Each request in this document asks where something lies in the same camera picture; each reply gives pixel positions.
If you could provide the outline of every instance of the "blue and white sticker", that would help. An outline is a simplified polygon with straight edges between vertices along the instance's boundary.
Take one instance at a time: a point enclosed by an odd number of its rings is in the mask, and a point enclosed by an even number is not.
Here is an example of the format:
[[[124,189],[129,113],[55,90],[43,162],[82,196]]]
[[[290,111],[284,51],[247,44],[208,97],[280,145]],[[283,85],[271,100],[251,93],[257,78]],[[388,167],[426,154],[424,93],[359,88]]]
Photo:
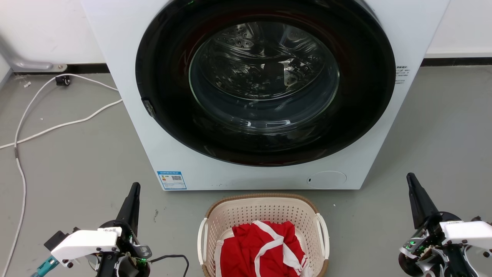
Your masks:
[[[185,179],[181,171],[157,171],[162,187],[165,190],[183,190],[186,189]]]

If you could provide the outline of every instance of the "red fabric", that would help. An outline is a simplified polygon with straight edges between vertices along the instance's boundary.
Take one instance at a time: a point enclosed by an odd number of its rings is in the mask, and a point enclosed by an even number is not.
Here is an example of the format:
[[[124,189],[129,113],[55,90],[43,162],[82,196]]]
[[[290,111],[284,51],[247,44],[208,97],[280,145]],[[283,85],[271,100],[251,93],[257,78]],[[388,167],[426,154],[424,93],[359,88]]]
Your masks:
[[[286,244],[299,262],[305,256],[295,235],[294,225],[287,221],[282,224],[264,222],[278,235],[284,237]],[[220,254],[222,277],[256,277],[254,259],[261,247],[274,241],[272,236],[261,230],[256,224],[243,224],[233,227],[234,237],[224,240]],[[260,257],[261,277],[297,277],[295,269],[283,263],[283,246],[267,250]]]

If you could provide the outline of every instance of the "teal connector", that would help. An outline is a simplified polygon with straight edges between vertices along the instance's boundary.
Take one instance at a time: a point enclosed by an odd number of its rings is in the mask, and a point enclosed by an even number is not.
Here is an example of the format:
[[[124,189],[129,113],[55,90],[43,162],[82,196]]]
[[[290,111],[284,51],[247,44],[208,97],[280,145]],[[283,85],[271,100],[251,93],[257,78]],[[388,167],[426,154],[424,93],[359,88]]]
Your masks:
[[[50,256],[42,265],[37,268],[37,275],[39,277],[45,276],[53,268],[57,267],[60,262],[57,261],[53,256]]]

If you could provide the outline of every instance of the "black baseboard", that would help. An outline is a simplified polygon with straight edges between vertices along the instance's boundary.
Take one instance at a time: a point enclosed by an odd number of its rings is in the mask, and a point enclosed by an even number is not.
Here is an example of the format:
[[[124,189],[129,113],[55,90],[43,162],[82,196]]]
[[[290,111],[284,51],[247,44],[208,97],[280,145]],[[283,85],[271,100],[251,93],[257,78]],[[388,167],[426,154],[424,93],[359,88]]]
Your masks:
[[[485,58],[436,58],[424,59],[421,67],[455,67],[455,66],[489,66],[492,65],[492,57]],[[26,72],[15,73],[16,75],[58,75],[62,73],[72,74],[94,74],[110,73],[106,64],[81,64],[68,65],[64,72]]]
[[[424,59],[420,64],[421,67],[456,67],[456,66],[489,66],[489,65],[492,65],[492,57]]]

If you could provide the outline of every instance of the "white basket handle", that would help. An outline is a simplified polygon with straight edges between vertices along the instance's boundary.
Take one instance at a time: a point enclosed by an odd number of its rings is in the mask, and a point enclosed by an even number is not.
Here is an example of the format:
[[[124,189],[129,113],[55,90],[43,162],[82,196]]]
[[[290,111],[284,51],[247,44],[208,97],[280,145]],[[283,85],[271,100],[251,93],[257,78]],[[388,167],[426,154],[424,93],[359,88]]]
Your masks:
[[[196,248],[198,249],[198,261],[200,262],[200,265],[203,265],[203,263],[207,261],[207,233],[209,230],[207,219],[208,218],[205,217],[202,220],[202,223],[200,224],[200,229],[198,230],[198,239],[196,243]]]
[[[330,237],[328,236],[328,227],[326,227],[325,219],[319,213],[316,214],[316,225],[318,226],[321,254],[327,260],[330,256]]]

